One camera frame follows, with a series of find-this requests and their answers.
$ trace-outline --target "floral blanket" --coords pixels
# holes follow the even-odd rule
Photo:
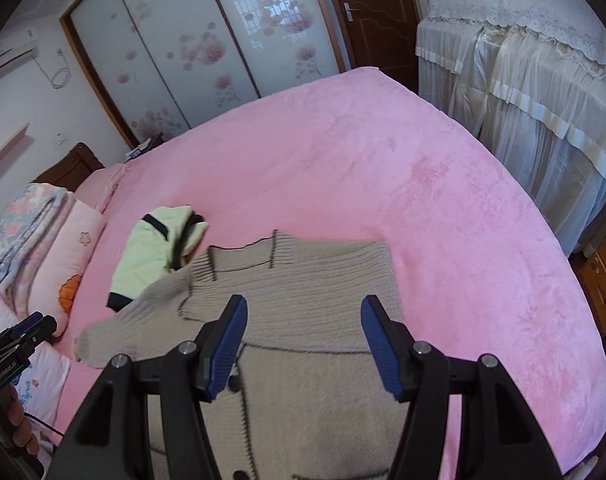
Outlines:
[[[74,195],[51,184],[21,187],[0,219],[0,298],[27,317],[27,298],[38,266],[69,214]]]

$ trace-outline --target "wardrobe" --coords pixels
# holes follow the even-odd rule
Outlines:
[[[64,20],[139,141],[339,72],[318,0],[80,0]]]

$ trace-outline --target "neon yellow garment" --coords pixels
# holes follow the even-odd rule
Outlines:
[[[207,228],[188,205],[157,207],[136,222],[112,277],[107,306],[118,312],[147,285],[180,269]]]

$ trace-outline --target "white pillow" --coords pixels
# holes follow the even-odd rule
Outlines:
[[[81,277],[104,227],[103,215],[77,200],[36,271],[28,298],[28,313],[40,312],[56,319],[55,337],[67,328]]]
[[[16,314],[0,298],[0,333],[18,323]],[[49,343],[43,342],[36,347],[36,351],[30,357],[30,363],[30,367],[24,370],[13,383],[25,411],[51,426],[56,419],[58,400],[67,379],[71,360],[54,350]]]

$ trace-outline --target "human hand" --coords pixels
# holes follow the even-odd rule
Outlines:
[[[14,444],[18,447],[24,447],[30,455],[37,455],[40,444],[35,434],[32,433],[32,425],[27,420],[27,417],[25,417],[25,411],[23,410],[22,402],[19,400],[19,394],[12,384],[8,387],[12,396],[12,403],[7,410],[7,418],[16,428],[12,436]]]

